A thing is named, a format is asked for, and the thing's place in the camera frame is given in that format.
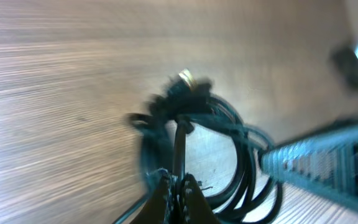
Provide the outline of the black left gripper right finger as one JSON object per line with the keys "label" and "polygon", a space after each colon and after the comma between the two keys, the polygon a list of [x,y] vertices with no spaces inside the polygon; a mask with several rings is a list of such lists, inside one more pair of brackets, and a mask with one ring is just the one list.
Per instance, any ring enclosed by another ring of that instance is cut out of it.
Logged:
{"label": "black left gripper right finger", "polygon": [[181,182],[180,207],[182,223],[220,224],[192,174],[186,174]]}

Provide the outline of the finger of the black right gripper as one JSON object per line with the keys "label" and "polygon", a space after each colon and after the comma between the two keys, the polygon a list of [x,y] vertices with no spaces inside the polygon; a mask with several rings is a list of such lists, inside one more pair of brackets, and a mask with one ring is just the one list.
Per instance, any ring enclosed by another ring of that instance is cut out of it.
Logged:
{"label": "finger of the black right gripper", "polygon": [[262,153],[260,168],[358,212],[358,125],[324,132]]}

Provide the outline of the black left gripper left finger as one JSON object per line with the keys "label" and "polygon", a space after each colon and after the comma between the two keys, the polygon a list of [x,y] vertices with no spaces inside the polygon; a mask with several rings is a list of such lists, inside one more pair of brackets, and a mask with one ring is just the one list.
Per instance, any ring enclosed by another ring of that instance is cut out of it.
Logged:
{"label": "black left gripper left finger", "polygon": [[171,222],[175,181],[166,169],[159,169],[160,180],[142,210],[131,224],[169,224]]}

